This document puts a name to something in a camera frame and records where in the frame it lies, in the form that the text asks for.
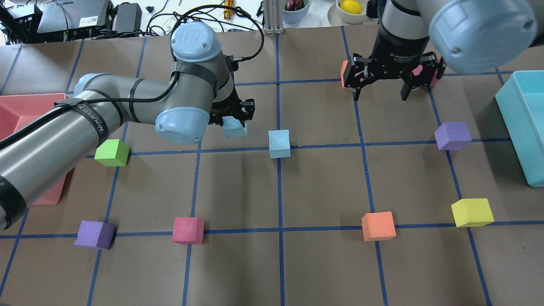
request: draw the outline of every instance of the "green cube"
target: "green cube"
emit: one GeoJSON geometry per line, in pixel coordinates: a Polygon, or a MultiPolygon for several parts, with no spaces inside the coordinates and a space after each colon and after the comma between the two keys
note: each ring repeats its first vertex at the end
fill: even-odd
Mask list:
{"type": "Polygon", "coordinates": [[[106,167],[126,166],[130,149],[119,139],[108,139],[96,148],[95,160],[106,167]]]}

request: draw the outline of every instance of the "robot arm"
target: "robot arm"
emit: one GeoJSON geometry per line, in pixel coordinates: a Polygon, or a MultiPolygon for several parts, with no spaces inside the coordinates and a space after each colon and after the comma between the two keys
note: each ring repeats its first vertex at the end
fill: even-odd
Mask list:
{"type": "Polygon", "coordinates": [[[253,100],[241,101],[234,87],[236,63],[222,54],[209,26],[184,23],[171,45],[176,62],[170,82],[86,75],[74,98],[57,102],[28,127],[31,131],[23,129],[1,142],[2,229],[126,121],[153,124],[168,140],[195,144],[208,124],[222,125],[225,116],[242,124],[252,119],[253,100]]]}
{"type": "Polygon", "coordinates": [[[358,100],[362,87],[401,78],[406,100],[412,89],[440,79],[446,63],[462,74],[482,73],[542,43],[543,33],[542,0],[387,0],[372,54],[354,53],[342,83],[358,100]],[[429,38],[440,60],[423,54],[429,38]]]}

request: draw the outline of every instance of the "purple cube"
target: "purple cube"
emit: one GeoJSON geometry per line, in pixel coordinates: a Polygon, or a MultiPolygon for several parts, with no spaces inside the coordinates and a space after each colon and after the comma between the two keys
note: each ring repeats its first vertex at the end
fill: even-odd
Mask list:
{"type": "Polygon", "coordinates": [[[75,246],[109,250],[115,227],[104,222],[81,221],[75,246]]]}
{"type": "Polygon", "coordinates": [[[445,122],[435,132],[436,144],[441,151],[461,150],[472,141],[466,122],[445,122]]]}

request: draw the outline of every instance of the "pink bin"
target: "pink bin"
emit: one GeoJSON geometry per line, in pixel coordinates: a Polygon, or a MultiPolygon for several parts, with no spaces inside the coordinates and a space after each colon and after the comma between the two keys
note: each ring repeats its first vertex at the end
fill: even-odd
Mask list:
{"type": "MultiPolygon", "coordinates": [[[[0,96],[0,139],[22,129],[66,99],[66,94],[0,96]]],[[[66,176],[39,198],[34,205],[59,203],[66,176]]]]}

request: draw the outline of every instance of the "blue tape line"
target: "blue tape line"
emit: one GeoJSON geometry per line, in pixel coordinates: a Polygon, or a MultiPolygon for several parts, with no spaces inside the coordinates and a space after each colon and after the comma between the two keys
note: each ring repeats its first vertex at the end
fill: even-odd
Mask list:
{"type": "Polygon", "coordinates": [[[292,145],[291,149],[324,149],[324,148],[350,148],[361,146],[360,143],[340,143],[340,144],[307,144],[307,145],[292,145]]]}
{"type": "Polygon", "coordinates": [[[285,306],[285,266],[283,264],[283,231],[280,231],[280,305],[285,306]]]}
{"type": "Polygon", "coordinates": [[[488,76],[488,75],[496,75],[497,73],[495,71],[487,71],[487,72],[482,72],[480,74],[475,74],[475,75],[464,75],[464,74],[457,74],[457,73],[454,73],[454,74],[444,74],[444,76],[488,76]]]}
{"type": "Polygon", "coordinates": [[[252,85],[271,85],[277,84],[276,82],[249,82],[249,83],[235,83],[236,86],[252,86],[252,85]]]}
{"type": "Polygon", "coordinates": [[[195,166],[195,179],[193,182],[193,201],[191,204],[191,217],[195,216],[196,210],[196,194],[198,191],[199,184],[199,172],[200,172],[200,149],[202,148],[202,142],[199,142],[199,147],[196,153],[196,166],[195,166]]]}
{"type": "Polygon", "coordinates": [[[21,235],[21,239],[34,239],[34,238],[76,238],[77,233],[70,234],[27,234],[21,235]]]}
{"type": "Polygon", "coordinates": [[[474,243],[474,237],[472,236],[471,228],[467,228],[468,239],[471,242],[472,254],[474,254],[474,260],[476,261],[476,269],[478,270],[478,275],[480,276],[481,287],[484,290],[485,302],[487,306],[492,306],[491,298],[489,297],[489,292],[487,291],[487,285],[485,283],[484,273],[481,269],[480,259],[478,257],[478,250],[476,250],[476,244],[474,243]]]}
{"type": "MultiPolygon", "coordinates": [[[[435,112],[436,123],[438,124],[438,126],[441,126],[442,123],[440,121],[440,116],[439,116],[438,110],[436,108],[435,99],[434,99],[434,97],[432,95],[432,90],[431,90],[431,88],[429,86],[427,86],[427,91],[429,92],[429,97],[431,99],[432,109],[435,112]]],[[[457,197],[459,199],[462,199],[461,188],[459,187],[459,181],[457,179],[457,175],[455,174],[455,167],[453,166],[452,156],[451,156],[449,151],[446,151],[446,156],[448,157],[448,163],[449,163],[450,170],[452,172],[452,178],[453,178],[453,183],[455,184],[455,190],[457,191],[457,197]]],[[[471,242],[471,246],[472,246],[472,253],[474,254],[474,261],[476,262],[476,267],[478,269],[478,274],[480,275],[481,286],[482,286],[482,289],[484,290],[484,296],[485,296],[487,305],[491,306],[491,299],[490,299],[489,293],[487,291],[487,286],[485,284],[485,279],[484,279],[484,273],[481,270],[480,260],[478,258],[478,252],[476,250],[476,245],[474,243],[474,238],[472,237],[472,232],[471,232],[470,228],[467,228],[467,232],[468,232],[468,238],[469,238],[469,240],[471,242]]]]}
{"type": "MultiPolygon", "coordinates": [[[[345,36],[344,26],[340,26],[340,28],[342,30],[342,38],[344,39],[345,55],[346,55],[347,59],[350,60],[348,39],[345,36]]],[[[361,152],[362,152],[362,156],[363,156],[364,178],[365,178],[366,184],[367,184],[367,193],[368,193],[368,202],[370,204],[370,212],[375,212],[375,210],[374,210],[374,197],[372,195],[372,187],[370,185],[370,175],[369,175],[369,172],[368,172],[367,152],[366,152],[366,148],[365,148],[363,130],[362,130],[362,127],[361,127],[361,118],[359,116],[359,107],[358,107],[357,101],[353,101],[353,105],[354,105],[354,108],[355,108],[355,119],[357,121],[357,131],[359,133],[359,141],[361,142],[360,146],[361,146],[361,152]]],[[[380,274],[381,294],[382,294],[382,298],[384,300],[384,306],[388,306],[388,303],[387,303],[387,291],[386,291],[386,288],[385,288],[384,267],[383,267],[383,264],[382,264],[382,261],[381,261],[380,243],[378,241],[375,242],[375,247],[376,247],[376,259],[378,261],[378,272],[380,274]]]]}
{"type": "Polygon", "coordinates": [[[13,63],[11,64],[11,67],[8,71],[8,75],[5,77],[4,85],[2,85],[2,89],[0,89],[0,95],[4,93],[4,89],[6,85],[8,84],[9,78],[11,77],[11,73],[13,72],[13,69],[15,68],[15,63],[17,63],[17,60],[19,59],[19,54],[21,54],[21,50],[23,48],[19,46],[19,50],[17,50],[17,54],[15,55],[15,58],[13,59],[13,63]]]}
{"type": "Polygon", "coordinates": [[[115,173],[113,175],[112,190],[109,193],[108,206],[106,208],[106,216],[104,217],[104,223],[109,221],[109,213],[112,210],[113,196],[115,194],[115,186],[117,186],[117,177],[119,176],[120,167],[115,167],[115,173]]]}
{"type": "Polygon", "coordinates": [[[340,78],[322,78],[322,79],[299,79],[293,81],[279,81],[280,84],[299,84],[299,83],[323,83],[323,82],[340,82],[340,78]]]}
{"type": "Polygon", "coordinates": [[[384,306],[388,306],[389,303],[387,302],[387,290],[385,289],[384,265],[381,262],[380,242],[374,241],[374,245],[376,246],[376,259],[378,260],[378,273],[380,274],[381,297],[384,300],[384,306]]]}
{"type": "MultiPolygon", "coordinates": [[[[200,153],[202,150],[202,142],[199,142],[199,146],[196,151],[196,166],[195,166],[195,178],[193,182],[193,201],[191,202],[191,217],[195,216],[196,211],[196,196],[199,185],[199,172],[200,172],[200,153]]],[[[189,287],[189,269],[191,267],[191,245],[187,246],[187,259],[185,262],[185,281],[183,284],[183,299],[182,305],[187,305],[187,289],[189,287]]]]}
{"type": "Polygon", "coordinates": [[[281,185],[281,158],[277,158],[277,223],[283,228],[283,195],[281,185]]]}
{"type": "Polygon", "coordinates": [[[254,228],[254,229],[227,229],[227,230],[205,230],[205,235],[223,234],[245,234],[248,232],[279,232],[279,228],[254,228]]]}
{"type": "MultiPolygon", "coordinates": [[[[276,34],[276,126],[281,128],[280,99],[280,35],[276,34]]],[[[285,266],[283,264],[283,196],[281,188],[281,158],[277,160],[277,224],[279,231],[280,305],[285,306],[285,266]]]]}
{"type": "Polygon", "coordinates": [[[144,36],[144,43],[141,46],[140,61],[138,62],[138,69],[136,71],[136,77],[140,77],[141,62],[144,60],[145,45],[147,44],[147,37],[144,36]]]}
{"type": "Polygon", "coordinates": [[[500,75],[499,68],[495,68],[495,72],[497,73],[497,76],[499,77],[499,81],[500,81],[501,85],[504,85],[503,76],[500,75]]]}
{"type": "Polygon", "coordinates": [[[361,128],[361,119],[359,118],[359,107],[357,101],[353,101],[355,106],[355,119],[357,121],[357,130],[359,132],[359,139],[361,140],[361,152],[363,155],[363,168],[364,168],[364,179],[367,184],[367,193],[368,193],[368,203],[370,204],[370,212],[375,212],[374,210],[374,196],[372,195],[372,187],[370,185],[370,174],[368,172],[368,163],[367,163],[367,150],[365,149],[363,131],[361,128]]]}
{"type": "Polygon", "coordinates": [[[198,150],[187,150],[187,151],[156,151],[156,152],[131,152],[131,153],[130,153],[130,156],[191,154],[191,153],[197,153],[197,152],[198,152],[198,150]]]}
{"type": "Polygon", "coordinates": [[[13,248],[11,249],[11,255],[9,256],[8,264],[5,267],[4,271],[4,277],[2,278],[2,283],[0,284],[0,296],[2,296],[2,292],[4,291],[5,282],[8,280],[9,271],[11,269],[11,264],[13,263],[13,258],[15,257],[15,252],[17,251],[17,246],[19,246],[19,241],[21,240],[21,235],[23,233],[24,225],[27,222],[28,212],[30,211],[30,208],[27,209],[27,211],[24,213],[23,219],[21,220],[21,226],[19,227],[19,231],[17,231],[17,238],[15,238],[15,242],[13,243],[13,248]]]}
{"type": "Polygon", "coordinates": [[[544,220],[522,220],[522,221],[495,221],[491,224],[488,224],[486,226],[494,226],[494,225],[538,225],[538,224],[544,224],[544,220]]]}
{"type": "Polygon", "coordinates": [[[185,281],[183,283],[183,298],[181,305],[186,306],[187,305],[187,291],[189,288],[189,268],[191,265],[191,249],[192,245],[187,246],[187,258],[185,260],[185,281]]]}
{"type": "Polygon", "coordinates": [[[454,228],[455,223],[396,224],[396,229],[454,228]]]}
{"type": "MultiPolygon", "coordinates": [[[[113,196],[115,194],[115,187],[117,186],[117,178],[119,176],[119,169],[120,167],[115,167],[115,173],[113,175],[113,182],[112,182],[112,189],[109,193],[108,206],[106,208],[106,215],[104,216],[104,223],[108,223],[109,221],[109,214],[112,210],[113,196]]],[[[90,306],[92,302],[92,295],[95,289],[96,274],[98,273],[98,267],[100,265],[100,256],[102,254],[101,251],[102,250],[98,250],[98,253],[96,254],[95,269],[92,272],[91,287],[89,288],[89,297],[87,298],[87,306],[90,306]]]]}
{"type": "Polygon", "coordinates": [[[473,139],[472,142],[511,142],[510,138],[473,139]]]}
{"type": "Polygon", "coordinates": [[[345,49],[345,57],[348,60],[351,60],[351,57],[349,56],[349,47],[348,47],[348,38],[345,36],[345,29],[344,26],[340,26],[340,30],[342,30],[342,38],[344,39],[344,49],[345,49]]]}
{"type": "Polygon", "coordinates": [[[461,194],[461,188],[459,187],[459,181],[457,180],[457,175],[455,174],[455,167],[453,167],[452,155],[449,151],[446,151],[446,156],[448,157],[449,169],[452,171],[453,183],[455,184],[455,190],[457,191],[457,197],[459,199],[463,198],[461,194]]]}
{"type": "Polygon", "coordinates": [[[280,82],[280,35],[276,33],[276,82],[280,82]]]}
{"type": "MultiPolygon", "coordinates": [[[[496,221],[485,225],[492,226],[520,226],[520,225],[544,225],[544,220],[522,220],[522,221],[496,221]]],[[[454,228],[455,223],[423,223],[423,224],[396,224],[396,229],[426,229],[426,228],[454,228]]],[[[326,227],[290,227],[290,228],[249,228],[249,229],[224,229],[205,230],[205,235],[226,235],[244,234],[251,232],[297,232],[297,231],[331,231],[331,230],[361,230],[360,225],[333,225],[326,227]]],[[[145,237],[145,236],[171,236],[172,231],[140,231],[140,232],[117,232],[115,237],[145,237]]],[[[16,239],[17,235],[2,235],[0,240],[16,239]]],[[[26,234],[20,239],[35,238],[75,238],[77,233],[69,234],[26,234]]]]}
{"type": "Polygon", "coordinates": [[[440,127],[442,122],[440,121],[440,116],[438,115],[438,109],[436,108],[435,97],[432,95],[431,86],[427,86],[427,92],[429,93],[429,98],[431,99],[432,110],[435,112],[436,123],[440,127]]]}
{"type": "Polygon", "coordinates": [[[115,237],[172,236],[172,231],[117,232],[115,237]]]}
{"type": "Polygon", "coordinates": [[[76,73],[77,63],[79,62],[79,57],[81,56],[81,51],[83,51],[83,43],[85,41],[81,41],[81,45],[79,46],[79,51],[77,52],[76,61],[73,64],[72,73],[70,73],[70,78],[68,79],[68,85],[66,86],[66,90],[64,92],[68,92],[70,90],[70,85],[72,84],[73,75],[76,73]]]}
{"type": "Polygon", "coordinates": [[[125,142],[125,140],[127,139],[128,124],[128,122],[125,122],[125,127],[123,128],[123,137],[121,138],[122,142],[125,142]]]}
{"type": "Polygon", "coordinates": [[[89,296],[87,297],[87,306],[91,306],[92,294],[95,291],[96,275],[98,274],[98,266],[100,265],[100,257],[102,250],[98,250],[96,253],[95,268],[92,271],[91,287],[89,288],[89,296]]]}
{"type": "MultiPolygon", "coordinates": [[[[491,138],[491,139],[473,139],[472,142],[510,142],[510,138],[491,138]]],[[[385,146],[385,145],[419,145],[419,144],[436,144],[435,140],[418,140],[418,141],[406,141],[406,142],[373,142],[363,143],[364,146],[385,146]]],[[[291,149],[323,149],[323,148],[350,148],[361,146],[359,143],[340,143],[340,144],[309,144],[309,145],[292,145],[291,149]]],[[[252,148],[226,148],[226,149],[204,149],[200,150],[200,153],[222,153],[222,152],[245,152],[245,151],[268,151],[267,146],[257,146],[252,148]]],[[[148,155],[175,155],[175,154],[195,154],[198,150],[185,150],[185,151],[151,151],[151,152],[130,152],[130,156],[148,156],[148,155]]],[[[94,155],[87,155],[85,158],[94,158],[94,155]]]]}
{"type": "Polygon", "coordinates": [[[267,146],[257,146],[254,148],[234,148],[234,149],[207,149],[202,150],[202,153],[220,153],[220,152],[242,152],[242,151],[266,151],[267,146]]]}
{"type": "Polygon", "coordinates": [[[373,145],[410,145],[410,144],[436,144],[435,140],[420,140],[420,141],[413,141],[413,142],[371,142],[371,143],[365,143],[365,146],[373,146],[373,145]]]}
{"type": "Polygon", "coordinates": [[[338,225],[330,227],[292,227],[284,228],[283,231],[328,231],[328,230],[361,230],[360,225],[338,225]]]}

